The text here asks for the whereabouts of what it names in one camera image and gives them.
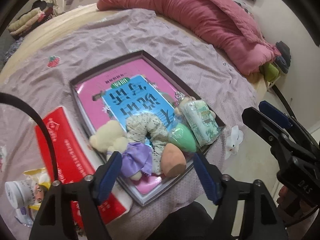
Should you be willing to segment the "cream bear purple dress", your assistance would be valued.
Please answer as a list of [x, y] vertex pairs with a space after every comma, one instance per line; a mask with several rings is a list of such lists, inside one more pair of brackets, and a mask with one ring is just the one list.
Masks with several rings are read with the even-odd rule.
[[110, 120], [97, 129], [89, 138], [90, 145], [106, 154], [109, 159], [113, 152], [122, 157], [121, 174], [125, 178], [138, 181], [143, 175], [152, 175], [152, 149], [143, 142], [126, 137], [126, 132], [117, 120]]

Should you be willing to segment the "orange makeup sponge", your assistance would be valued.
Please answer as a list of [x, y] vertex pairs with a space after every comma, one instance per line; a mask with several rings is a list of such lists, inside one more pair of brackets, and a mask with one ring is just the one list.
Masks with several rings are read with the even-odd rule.
[[183, 152], [174, 144], [166, 144], [161, 156], [161, 169], [168, 178], [179, 176], [185, 172], [187, 162]]

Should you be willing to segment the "green makeup sponge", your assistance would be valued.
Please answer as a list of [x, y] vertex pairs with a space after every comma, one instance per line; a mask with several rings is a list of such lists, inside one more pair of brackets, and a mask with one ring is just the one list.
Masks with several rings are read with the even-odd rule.
[[195, 153], [197, 151], [196, 140], [191, 130], [182, 123], [178, 123], [169, 131], [169, 142], [177, 146], [181, 151]]

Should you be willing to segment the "floral cream scrunchie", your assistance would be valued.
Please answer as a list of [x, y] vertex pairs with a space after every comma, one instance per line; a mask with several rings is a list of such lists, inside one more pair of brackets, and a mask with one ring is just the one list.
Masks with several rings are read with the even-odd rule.
[[150, 137], [152, 146], [152, 173], [162, 174], [161, 157], [169, 142], [167, 128], [158, 116], [152, 113], [133, 115], [126, 120], [126, 137], [131, 142], [145, 142]]

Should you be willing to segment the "yellow snack packet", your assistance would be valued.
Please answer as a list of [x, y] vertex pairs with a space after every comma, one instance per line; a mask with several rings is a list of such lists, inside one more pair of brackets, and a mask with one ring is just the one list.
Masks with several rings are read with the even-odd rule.
[[38, 211], [48, 192], [51, 181], [46, 168], [37, 168], [23, 172], [24, 176], [32, 181], [34, 200], [28, 205], [32, 210]]

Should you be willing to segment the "green tissue pack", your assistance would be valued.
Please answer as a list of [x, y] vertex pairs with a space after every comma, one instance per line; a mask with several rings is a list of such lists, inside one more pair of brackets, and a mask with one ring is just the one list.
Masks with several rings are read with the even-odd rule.
[[216, 120], [210, 122], [193, 122], [186, 119], [200, 147], [212, 144], [220, 134]]

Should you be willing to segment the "small teddy bear pink dress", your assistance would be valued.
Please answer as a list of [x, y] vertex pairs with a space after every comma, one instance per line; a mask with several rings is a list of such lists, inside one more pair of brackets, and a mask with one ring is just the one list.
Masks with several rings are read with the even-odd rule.
[[200, 99], [196, 100], [192, 96], [182, 98], [174, 109], [177, 118], [185, 117], [193, 122], [210, 122], [216, 119], [216, 114], [207, 103]]

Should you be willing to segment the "red tissue box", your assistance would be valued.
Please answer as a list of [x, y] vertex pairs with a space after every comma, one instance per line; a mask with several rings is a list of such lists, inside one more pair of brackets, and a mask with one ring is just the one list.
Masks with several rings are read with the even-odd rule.
[[[43, 122], [53, 142], [59, 180], [63, 184], [79, 182], [104, 164], [66, 107], [56, 107]], [[99, 206], [103, 222], [108, 224], [128, 213], [132, 204], [132, 198], [119, 185], [114, 185], [108, 199]]]

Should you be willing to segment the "green pillow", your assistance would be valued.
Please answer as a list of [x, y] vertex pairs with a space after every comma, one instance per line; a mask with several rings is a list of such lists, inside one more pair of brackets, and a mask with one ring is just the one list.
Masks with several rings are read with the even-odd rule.
[[259, 67], [260, 72], [268, 82], [273, 82], [279, 76], [279, 70], [271, 63], [265, 63]]

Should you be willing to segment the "pink quilted duvet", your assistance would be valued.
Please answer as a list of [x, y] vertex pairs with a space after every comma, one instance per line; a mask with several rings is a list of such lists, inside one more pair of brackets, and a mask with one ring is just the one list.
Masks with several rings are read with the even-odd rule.
[[223, 50], [243, 75], [258, 72], [280, 55], [263, 38], [255, 20], [233, 0], [98, 0], [97, 8], [153, 10]]

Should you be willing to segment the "mauve embroidered bed sheet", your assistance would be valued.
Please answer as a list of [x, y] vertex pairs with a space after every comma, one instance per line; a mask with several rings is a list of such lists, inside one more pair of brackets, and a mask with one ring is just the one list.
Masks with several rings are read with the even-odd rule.
[[[105, 20], [84, 25], [73, 33], [43, 47], [21, 62], [21, 68], [1, 85], [1, 92], [27, 102], [41, 116], [63, 105], [72, 114], [69, 81], [99, 64], [133, 51], [144, 50], [185, 82], [204, 99], [227, 127], [208, 151], [207, 159], [224, 171], [225, 141], [231, 127], [242, 123], [242, 112], [257, 106], [257, 93], [247, 79], [218, 54], [212, 45], [195, 41], [174, 26], [158, 20], [153, 11], [132, 9]], [[58, 56], [57, 67], [47, 66]], [[20, 179], [22, 172], [44, 167], [34, 126], [21, 111], [1, 105], [1, 147], [7, 156], [1, 172], [1, 216], [17, 239], [28, 239], [30, 228], [14, 218], [14, 209], [4, 192], [6, 181]], [[203, 188], [192, 169], [180, 182], [145, 207], [131, 210], [107, 225], [113, 239], [146, 239], [172, 212], [193, 202]]]

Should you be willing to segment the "beige mattress cover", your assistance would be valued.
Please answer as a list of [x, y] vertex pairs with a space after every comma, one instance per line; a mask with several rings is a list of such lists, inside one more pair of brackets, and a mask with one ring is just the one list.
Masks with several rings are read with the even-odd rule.
[[[1, 85], [8, 81], [10, 75], [14, 74], [14, 72], [21, 68], [21, 62], [41, 48], [55, 42], [60, 38], [63, 38], [64, 36], [72, 33], [86, 24], [102, 20], [118, 12], [119, 10], [99, 11], [95, 4], [90, 4], [68, 11], [63, 15], [49, 20], [40, 27], [37, 27], [26, 36], [17, 52], [3, 67], [1, 71]], [[174, 26], [195, 41], [205, 43], [202, 39], [198, 38], [179, 23], [159, 14], [157, 14], [156, 18], [169, 26]], [[246, 76], [246, 79], [257, 91], [258, 99], [263, 99], [268, 89], [268, 82], [265, 81], [263, 75], [260, 73], [253, 73], [249, 76]]]

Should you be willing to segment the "stack of folded blankets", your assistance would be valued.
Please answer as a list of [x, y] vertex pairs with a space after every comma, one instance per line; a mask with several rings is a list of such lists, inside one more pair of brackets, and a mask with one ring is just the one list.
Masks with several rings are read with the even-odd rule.
[[46, 7], [41, 10], [40, 7], [34, 8], [28, 13], [22, 15], [18, 20], [12, 22], [8, 27], [8, 31], [14, 38], [25, 36], [28, 31], [32, 31], [39, 25], [50, 20], [53, 16], [53, 8]]

